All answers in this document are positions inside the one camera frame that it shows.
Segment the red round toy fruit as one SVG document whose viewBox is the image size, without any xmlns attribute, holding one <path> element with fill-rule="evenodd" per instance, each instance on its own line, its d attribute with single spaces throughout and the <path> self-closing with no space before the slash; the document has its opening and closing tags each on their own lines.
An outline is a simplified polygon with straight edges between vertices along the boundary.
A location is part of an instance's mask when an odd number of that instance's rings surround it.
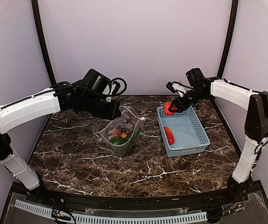
<svg viewBox="0 0 268 224">
<path fill-rule="evenodd" d="M 173 115 L 175 114 L 177 108 L 172 104 L 171 101 L 164 103 L 163 111 L 165 115 Z"/>
</svg>

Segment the red toy berry bunch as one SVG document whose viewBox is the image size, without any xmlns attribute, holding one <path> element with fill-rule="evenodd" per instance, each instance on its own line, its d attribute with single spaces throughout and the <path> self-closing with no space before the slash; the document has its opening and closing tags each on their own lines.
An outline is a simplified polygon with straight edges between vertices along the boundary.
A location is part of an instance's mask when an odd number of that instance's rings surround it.
<svg viewBox="0 0 268 224">
<path fill-rule="evenodd" d="M 109 138 L 120 137 L 122 139 L 125 139 L 128 131 L 130 131 L 130 129 L 115 128 L 109 133 Z"/>
</svg>

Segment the red toy chili pepper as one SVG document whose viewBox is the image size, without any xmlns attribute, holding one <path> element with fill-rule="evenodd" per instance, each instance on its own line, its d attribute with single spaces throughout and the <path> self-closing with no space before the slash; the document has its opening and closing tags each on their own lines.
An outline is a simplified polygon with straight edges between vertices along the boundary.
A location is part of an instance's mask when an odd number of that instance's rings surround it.
<svg viewBox="0 0 268 224">
<path fill-rule="evenodd" d="M 164 127 L 165 135 L 167 137 L 168 143 L 173 145 L 175 143 L 174 135 L 170 128 Z"/>
</svg>

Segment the clear dotted zip top bag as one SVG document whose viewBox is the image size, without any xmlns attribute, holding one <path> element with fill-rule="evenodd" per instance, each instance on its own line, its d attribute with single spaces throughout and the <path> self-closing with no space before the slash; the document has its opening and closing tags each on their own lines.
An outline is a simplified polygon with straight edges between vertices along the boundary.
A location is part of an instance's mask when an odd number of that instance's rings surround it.
<svg viewBox="0 0 268 224">
<path fill-rule="evenodd" d="M 135 144 L 146 119 L 138 115 L 131 106 L 121 106 L 120 110 L 121 116 L 110 121 L 95 135 L 99 148 L 122 157 Z"/>
</svg>

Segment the green toy lime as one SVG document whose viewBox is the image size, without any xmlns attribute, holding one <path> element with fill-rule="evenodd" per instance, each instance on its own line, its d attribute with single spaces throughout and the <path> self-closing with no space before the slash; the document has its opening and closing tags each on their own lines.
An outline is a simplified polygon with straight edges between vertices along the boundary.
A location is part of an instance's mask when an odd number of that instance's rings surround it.
<svg viewBox="0 0 268 224">
<path fill-rule="evenodd" d="M 109 142 L 113 145 L 123 145 L 126 141 L 120 137 L 113 137 L 109 140 Z"/>
</svg>

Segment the green toy cucumber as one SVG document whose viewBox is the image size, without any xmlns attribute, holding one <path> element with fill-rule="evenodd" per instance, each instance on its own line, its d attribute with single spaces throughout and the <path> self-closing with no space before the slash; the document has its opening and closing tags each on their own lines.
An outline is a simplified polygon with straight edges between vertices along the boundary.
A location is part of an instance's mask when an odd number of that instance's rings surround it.
<svg viewBox="0 0 268 224">
<path fill-rule="evenodd" d="M 139 135 L 140 132 L 141 132 L 141 127 L 138 127 L 134 130 L 130 130 L 127 132 L 127 135 L 124 140 L 129 141 L 132 138 L 132 136 L 135 139 Z"/>
</svg>

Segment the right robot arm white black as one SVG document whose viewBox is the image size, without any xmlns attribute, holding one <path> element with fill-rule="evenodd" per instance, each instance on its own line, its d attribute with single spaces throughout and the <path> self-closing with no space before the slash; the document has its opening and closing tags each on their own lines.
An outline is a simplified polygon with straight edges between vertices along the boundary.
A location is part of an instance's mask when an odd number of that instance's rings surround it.
<svg viewBox="0 0 268 224">
<path fill-rule="evenodd" d="M 189 91 L 179 82 L 168 82 L 166 87 L 179 95 L 172 101 L 170 112 L 183 112 L 189 106 L 210 98 L 224 99 L 247 112 L 244 147 L 223 191 L 223 199 L 228 203 L 234 202 L 246 190 L 249 177 L 268 144 L 268 92 L 254 91 L 216 77 L 193 80 Z"/>
</svg>

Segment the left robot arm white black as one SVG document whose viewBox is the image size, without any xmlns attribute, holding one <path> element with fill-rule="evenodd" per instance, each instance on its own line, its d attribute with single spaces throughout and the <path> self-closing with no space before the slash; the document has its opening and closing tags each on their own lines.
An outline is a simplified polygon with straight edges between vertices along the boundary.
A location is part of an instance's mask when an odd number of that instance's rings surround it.
<svg viewBox="0 0 268 224">
<path fill-rule="evenodd" d="M 28 189 L 40 203 L 50 200 L 50 192 L 42 186 L 38 174 L 20 157 L 10 134 L 14 129 L 33 123 L 48 115 L 73 110 L 88 112 L 95 118 L 113 120 L 121 115 L 116 80 L 97 81 L 92 86 L 79 80 L 73 84 L 61 82 L 38 93 L 5 105 L 0 105 L 0 164 Z"/>
</svg>

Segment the light blue plastic basket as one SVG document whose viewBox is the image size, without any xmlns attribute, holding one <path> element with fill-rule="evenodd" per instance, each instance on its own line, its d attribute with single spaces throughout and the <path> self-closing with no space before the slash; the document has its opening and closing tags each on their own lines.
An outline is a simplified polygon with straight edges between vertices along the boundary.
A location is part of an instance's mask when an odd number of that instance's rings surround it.
<svg viewBox="0 0 268 224">
<path fill-rule="evenodd" d="M 163 107 L 158 107 L 157 120 L 168 157 L 199 154 L 210 145 L 210 140 L 192 107 L 173 115 L 165 115 Z M 173 145 L 168 143 L 164 127 L 171 129 L 175 139 Z"/>
</svg>

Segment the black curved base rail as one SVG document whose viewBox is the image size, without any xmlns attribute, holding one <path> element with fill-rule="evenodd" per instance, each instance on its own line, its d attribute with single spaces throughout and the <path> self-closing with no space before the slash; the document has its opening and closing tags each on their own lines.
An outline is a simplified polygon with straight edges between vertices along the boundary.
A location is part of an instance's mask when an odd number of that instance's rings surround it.
<svg viewBox="0 0 268 224">
<path fill-rule="evenodd" d="M 1 224 L 61 224 L 59 221 L 43 218 L 14 206 L 23 200 L 68 214 L 86 209 L 101 210 L 170 210 L 187 209 L 188 212 L 207 213 L 205 224 L 268 224 L 268 200 L 260 181 L 249 183 L 246 191 L 233 202 L 224 199 L 226 189 L 180 196 L 164 197 L 104 197 L 86 196 L 47 190 L 50 200 L 41 203 L 21 184 L 14 182 L 8 193 Z"/>
</svg>

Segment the black right frame post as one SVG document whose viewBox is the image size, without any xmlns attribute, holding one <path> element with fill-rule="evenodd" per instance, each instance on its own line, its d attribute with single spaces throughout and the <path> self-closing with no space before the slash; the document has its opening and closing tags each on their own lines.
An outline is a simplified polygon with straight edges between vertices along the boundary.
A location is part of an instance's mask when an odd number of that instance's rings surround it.
<svg viewBox="0 0 268 224">
<path fill-rule="evenodd" d="M 224 48 L 223 48 L 223 52 L 222 52 L 222 56 L 221 56 L 221 60 L 219 64 L 219 69 L 217 72 L 218 78 L 222 78 L 224 71 L 225 71 L 226 62 L 228 59 L 228 55 L 229 55 L 229 51 L 230 51 L 230 47 L 232 43 L 232 38 L 234 34 L 234 28 L 235 28 L 236 17 L 237 17 L 237 12 L 238 12 L 238 5 L 239 5 L 238 0 L 232 0 L 225 44 L 224 44 Z"/>
</svg>

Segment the black frame post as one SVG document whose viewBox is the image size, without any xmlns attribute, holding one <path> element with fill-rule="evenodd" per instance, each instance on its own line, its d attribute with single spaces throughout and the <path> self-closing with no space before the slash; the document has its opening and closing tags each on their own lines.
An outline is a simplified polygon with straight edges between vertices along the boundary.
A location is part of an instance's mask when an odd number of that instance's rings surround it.
<svg viewBox="0 0 268 224">
<path fill-rule="evenodd" d="M 42 27 L 42 20 L 41 20 L 41 15 L 40 15 L 40 9 L 39 9 L 39 2 L 38 0 L 31 0 L 31 4 L 32 4 L 33 17 L 35 21 L 35 28 L 36 28 L 37 37 L 38 37 L 43 61 L 45 64 L 45 68 L 46 68 L 50 83 L 55 84 L 56 79 L 55 79 L 55 75 L 52 69 L 52 65 L 51 65 L 51 61 L 49 58 L 49 53 L 48 53 L 47 45 L 45 41 L 44 31 Z"/>
<path fill-rule="evenodd" d="M 230 47 L 232 43 L 232 38 L 234 34 L 234 28 L 235 28 L 236 17 L 237 17 L 237 12 L 238 12 L 238 5 L 239 5 L 238 0 L 232 0 L 225 44 L 224 44 L 224 48 L 223 48 L 223 52 L 222 52 L 222 56 L 221 56 L 221 60 L 219 64 L 219 69 L 217 72 L 218 78 L 222 78 L 224 71 L 225 71 L 226 62 L 228 59 L 228 55 L 229 55 L 229 51 L 230 51 Z"/>
</svg>

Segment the black left frame post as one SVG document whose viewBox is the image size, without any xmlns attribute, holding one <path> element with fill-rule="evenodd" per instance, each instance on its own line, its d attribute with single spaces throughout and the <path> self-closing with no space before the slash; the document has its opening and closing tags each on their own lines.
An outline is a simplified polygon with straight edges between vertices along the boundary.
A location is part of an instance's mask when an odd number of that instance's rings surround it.
<svg viewBox="0 0 268 224">
<path fill-rule="evenodd" d="M 35 21 L 35 28 L 36 28 L 37 37 L 38 37 L 43 61 L 45 64 L 45 68 L 46 68 L 50 83 L 55 84 L 56 79 L 55 79 L 55 75 L 52 69 L 52 65 L 51 65 L 51 61 L 49 58 L 49 53 L 48 53 L 47 45 L 45 41 L 44 31 L 42 27 L 42 20 L 41 20 L 41 15 L 40 15 L 40 9 L 39 9 L 39 2 L 38 0 L 31 0 L 31 4 L 32 4 L 33 17 Z"/>
</svg>

